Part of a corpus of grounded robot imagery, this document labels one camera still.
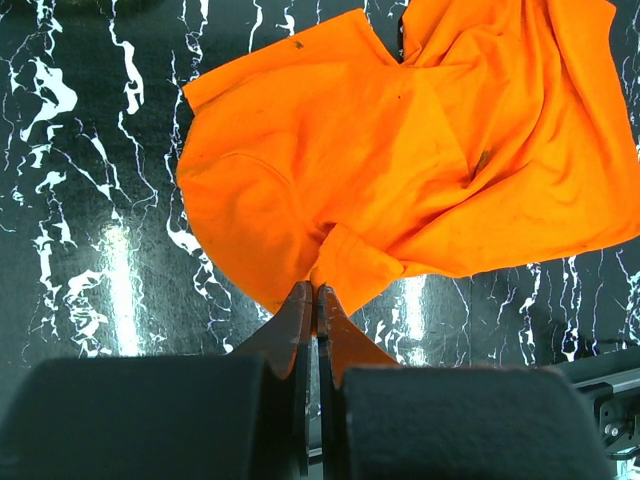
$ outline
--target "glossy black surface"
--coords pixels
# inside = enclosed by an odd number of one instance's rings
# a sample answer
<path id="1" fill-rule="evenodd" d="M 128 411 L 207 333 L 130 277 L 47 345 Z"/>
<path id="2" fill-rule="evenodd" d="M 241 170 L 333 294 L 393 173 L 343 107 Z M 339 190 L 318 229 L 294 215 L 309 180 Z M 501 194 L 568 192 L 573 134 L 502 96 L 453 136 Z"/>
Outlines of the glossy black surface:
<path id="1" fill-rule="evenodd" d="M 617 3 L 611 45 L 637 138 L 640 6 Z M 0 414 L 45 358 L 225 353 L 269 318 L 188 228 L 174 175 L 192 119 L 180 87 L 352 8 L 397 54 L 402 1 L 0 0 Z M 640 241 L 398 282 L 353 320 L 410 365 L 628 348 Z"/>

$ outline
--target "orange t-shirt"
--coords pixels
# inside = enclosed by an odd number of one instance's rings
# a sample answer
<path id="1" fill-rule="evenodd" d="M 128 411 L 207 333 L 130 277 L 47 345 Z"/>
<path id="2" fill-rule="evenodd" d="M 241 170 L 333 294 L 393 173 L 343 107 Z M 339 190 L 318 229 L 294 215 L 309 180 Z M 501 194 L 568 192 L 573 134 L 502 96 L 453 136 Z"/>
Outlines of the orange t-shirt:
<path id="1" fill-rule="evenodd" d="M 604 0 L 413 0 L 404 61 L 353 11 L 185 87 L 178 179 L 205 252 L 271 311 L 347 313 L 640 234 L 640 169 Z"/>

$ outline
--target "orange cloth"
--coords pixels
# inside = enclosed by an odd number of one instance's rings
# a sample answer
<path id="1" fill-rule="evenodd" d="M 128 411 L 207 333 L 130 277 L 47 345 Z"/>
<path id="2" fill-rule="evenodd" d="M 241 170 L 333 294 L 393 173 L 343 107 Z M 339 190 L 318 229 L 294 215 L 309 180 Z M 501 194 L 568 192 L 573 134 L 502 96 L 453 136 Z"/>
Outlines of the orange cloth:
<path id="1" fill-rule="evenodd" d="M 294 282 L 354 312 L 640 234 L 604 0 L 413 0 L 398 64 L 353 11 L 185 87 L 178 165 L 205 252 L 271 311 Z"/>

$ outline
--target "wrinkled fabric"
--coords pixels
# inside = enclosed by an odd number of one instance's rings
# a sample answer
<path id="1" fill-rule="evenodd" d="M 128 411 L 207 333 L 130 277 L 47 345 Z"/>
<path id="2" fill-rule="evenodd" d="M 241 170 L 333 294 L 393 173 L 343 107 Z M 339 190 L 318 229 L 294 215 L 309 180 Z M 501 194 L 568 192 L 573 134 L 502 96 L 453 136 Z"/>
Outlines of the wrinkled fabric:
<path id="1" fill-rule="evenodd" d="M 276 311 L 296 281 L 347 313 L 640 234 L 640 172 L 604 0 L 413 0 L 404 61 L 361 10 L 209 72 L 178 165 L 190 224 Z"/>

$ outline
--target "black marble surface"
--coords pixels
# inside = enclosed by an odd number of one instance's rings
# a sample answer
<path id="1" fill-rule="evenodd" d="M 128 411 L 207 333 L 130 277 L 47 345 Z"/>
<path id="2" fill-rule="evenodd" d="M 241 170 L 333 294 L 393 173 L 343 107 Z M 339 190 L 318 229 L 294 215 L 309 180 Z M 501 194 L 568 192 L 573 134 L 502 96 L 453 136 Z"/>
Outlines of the black marble surface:
<path id="1" fill-rule="evenodd" d="M 616 3 L 611 46 L 638 138 L 640 3 Z M 268 320 L 189 230 L 175 183 L 192 119 L 180 87 L 352 8 L 397 55 L 405 6 L 0 0 L 0 415 L 44 359 L 223 354 Z M 353 320 L 409 365 L 546 365 L 629 348 L 640 241 L 408 279 Z"/>

